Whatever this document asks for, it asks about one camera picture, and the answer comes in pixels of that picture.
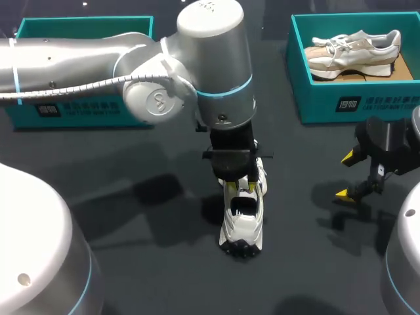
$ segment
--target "shoe sole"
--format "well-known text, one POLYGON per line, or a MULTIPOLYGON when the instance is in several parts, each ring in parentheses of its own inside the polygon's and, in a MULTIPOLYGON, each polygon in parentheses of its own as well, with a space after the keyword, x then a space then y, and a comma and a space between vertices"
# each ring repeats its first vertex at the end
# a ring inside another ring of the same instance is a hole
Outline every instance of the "shoe sole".
POLYGON ((340 74, 362 74, 372 77, 390 77, 394 71, 395 63, 378 66, 354 65, 341 70, 320 71, 310 69, 312 77, 317 81, 332 81, 340 74))
POLYGON ((261 230, 255 243, 249 244, 244 239, 239 239, 237 241, 230 241, 227 235, 224 233, 223 226, 220 230, 220 237, 219 237, 219 247, 229 255, 234 257, 254 257, 261 252, 263 249, 263 227, 261 226, 261 230))
POLYGON ((233 242, 226 241, 220 245, 220 248, 227 255, 242 258, 255 257, 261 252, 257 245, 249 245, 245 240, 238 240, 233 242))

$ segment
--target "table surface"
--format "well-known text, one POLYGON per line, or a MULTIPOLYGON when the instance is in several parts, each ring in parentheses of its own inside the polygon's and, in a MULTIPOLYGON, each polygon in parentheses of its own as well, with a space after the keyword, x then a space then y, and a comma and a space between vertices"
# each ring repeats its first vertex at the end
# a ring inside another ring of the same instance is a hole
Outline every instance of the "table surface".
MULTIPOLYGON (((176 30, 181 0, 0 3, 10 36, 23 16, 154 15, 176 30)), ((106 281, 104 315, 385 314, 379 291, 395 215, 419 178, 391 177, 362 209, 331 202, 368 164, 341 159, 354 125, 300 124, 285 72, 290 15, 420 9, 419 0, 242 0, 252 54, 255 135, 266 160, 264 249, 243 261, 217 247, 222 190, 186 110, 154 130, 14 132, 0 112, 0 161, 47 181, 68 202, 106 281)))

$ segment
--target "logo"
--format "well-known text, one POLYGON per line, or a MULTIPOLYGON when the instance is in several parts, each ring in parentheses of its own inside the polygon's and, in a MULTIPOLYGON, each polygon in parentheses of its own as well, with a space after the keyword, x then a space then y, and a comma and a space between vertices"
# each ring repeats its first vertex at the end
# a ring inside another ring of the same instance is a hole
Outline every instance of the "logo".
POLYGON ((165 99, 162 93, 156 93, 154 95, 156 101, 156 108, 159 113, 162 113, 165 110, 165 99))
POLYGON ((61 117, 56 104, 36 104, 35 108, 41 117, 61 117))
POLYGON ((361 99, 361 96, 343 96, 339 99, 335 111, 337 113, 355 112, 357 107, 359 107, 361 99))

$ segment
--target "teal box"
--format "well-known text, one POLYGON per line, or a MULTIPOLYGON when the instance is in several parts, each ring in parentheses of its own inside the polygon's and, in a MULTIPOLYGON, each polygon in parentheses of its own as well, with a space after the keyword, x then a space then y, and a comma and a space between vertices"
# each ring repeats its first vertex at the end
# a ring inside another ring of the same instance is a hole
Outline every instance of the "teal box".
MULTIPOLYGON (((94 39, 126 32, 140 32, 152 37, 153 16, 95 16, 82 18, 25 18, 16 38, 94 39)), ((25 104, 7 108, 17 129, 149 127, 138 122, 120 96, 77 98, 54 104, 25 104)))
POLYGON ((304 14, 291 17, 286 63, 302 123, 361 121, 370 116, 391 121, 409 117, 420 104, 420 14, 418 12, 304 14), (312 80, 305 47, 312 38, 329 39, 364 30, 372 35, 399 30, 401 54, 412 81, 317 83, 312 80), (352 112, 336 112, 342 101, 357 103, 352 112))

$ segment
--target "sneaker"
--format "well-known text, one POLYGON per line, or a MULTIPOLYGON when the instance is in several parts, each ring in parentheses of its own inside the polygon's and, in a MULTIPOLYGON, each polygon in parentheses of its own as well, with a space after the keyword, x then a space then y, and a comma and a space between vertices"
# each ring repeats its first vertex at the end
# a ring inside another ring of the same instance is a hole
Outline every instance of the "sneaker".
POLYGON ((319 79, 334 80, 347 70, 365 75, 388 77, 400 53, 401 33, 369 35, 358 31, 331 39, 312 38, 314 47, 304 50, 310 73, 319 79))
MULTIPOLYGON (((267 173, 264 170, 263 161, 260 157, 257 158, 257 167, 258 167, 258 178, 259 178, 258 183, 260 184, 262 195, 265 196, 268 189, 267 180, 266 180, 267 173)), ((219 184, 223 186, 223 180, 219 179, 219 184)))
POLYGON ((224 220, 219 245, 234 256, 253 257, 263 249, 264 203, 261 186, 253 192, 248 180, 238 181, 239 189, 224 182, 224 220))

